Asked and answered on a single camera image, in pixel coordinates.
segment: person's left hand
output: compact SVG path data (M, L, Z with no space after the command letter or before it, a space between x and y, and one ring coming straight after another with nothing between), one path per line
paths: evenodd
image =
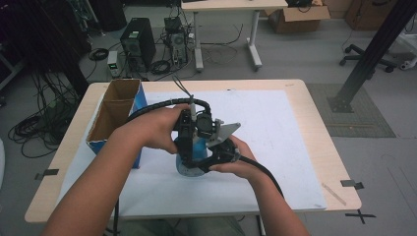
M123 129L134 131L133 136L140 135L145 147L164 149L173 154L178 150L171 138L172 129L181 111L189 108L188 104L159 108L128 122Z

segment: table leg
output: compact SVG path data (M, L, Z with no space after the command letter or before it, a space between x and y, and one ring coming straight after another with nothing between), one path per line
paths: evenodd
M262 67L261 58L260 58L260 55L258 54L257 47L255 46L255 37L257 35L259 17L260 17L260 10L256 10L254 12L253 19L252 19L251 37L247 38L249 50L251 51L252 59L254 60L254 64L255 64L255 71L258 71L258 69Z
M194 12L194 37L196 40L196 47L194 48L194 58L196 59L196 70L201 72L204 68L202 46L200 45L199 24L198 24L198 12Z

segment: background table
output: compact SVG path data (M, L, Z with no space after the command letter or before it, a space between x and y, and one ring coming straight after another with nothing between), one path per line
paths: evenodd
M349 180L320 114L305 84L299 80L256 81L190 81L183 82L188 90L216 89L283 89L287 93L305 146L311 157L328 204L327 210L360 208L360 199L353 187L342 187L340 180ZM49 169L59 169L57 175L45 176L26 214L28 222L44 222L55 208L68 166L78 149L88 122L108 84L89 86L77 113L58 148ZM172 82L144 83L145 91L180 90Z
M288 4L285 0L207 0L198 2L182 3L181 8L185 12L194 12L194 33L196 40L196 47L194 50L196 59L196 70L201 72L204 68L202 48L200 45L199 35L199 12L213 12L213 11L243 11L254 10L252 18L252 30L251 36L248 38L248 46L252 55L252 59L255 64L255 70L257 71L262 67L261 58L258 54L258 50L255 46L255 37L258 28L258 19L260 16L260 10L263 9L280 9L287 7Z

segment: chair wheel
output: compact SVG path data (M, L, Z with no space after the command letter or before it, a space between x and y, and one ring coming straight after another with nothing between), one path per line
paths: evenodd
M386 72L387 73L393 72L393 67L386 67Z

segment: black pillar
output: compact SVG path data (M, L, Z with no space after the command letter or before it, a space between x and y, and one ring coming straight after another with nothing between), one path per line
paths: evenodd
M417 11L416 0L398 0L336 97L328 99L333 112L351 112L350 102L378 62Z

